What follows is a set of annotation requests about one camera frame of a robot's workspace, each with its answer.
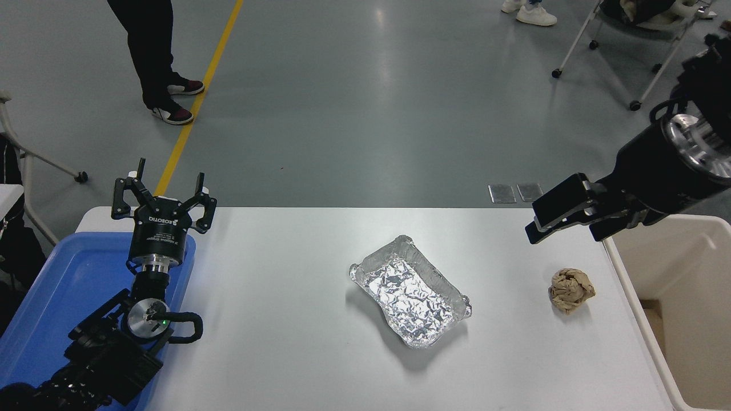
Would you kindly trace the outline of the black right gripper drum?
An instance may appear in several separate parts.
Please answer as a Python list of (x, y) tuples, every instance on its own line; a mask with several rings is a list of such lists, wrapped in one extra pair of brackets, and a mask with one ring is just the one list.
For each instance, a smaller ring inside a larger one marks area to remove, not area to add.
[(590, 226), (604, 240), (638, 224), (650, 226), (729, 189), (729, 143), (708, 122), (658, 122), (622, 147), (605, 187), (619, 217)]

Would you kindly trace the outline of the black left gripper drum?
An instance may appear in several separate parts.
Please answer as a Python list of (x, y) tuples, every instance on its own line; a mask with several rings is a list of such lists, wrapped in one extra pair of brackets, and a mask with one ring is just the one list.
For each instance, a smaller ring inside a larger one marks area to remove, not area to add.
[(186, 250), (186, 227), (181, 215), (173, 212), (181, 205), (177, 199), (154, 198), (135, 210), (135, 229), (131, 237), (128, 261), (141, 265), (152, 255), (166, 257), (170, 265), (180, 265)]

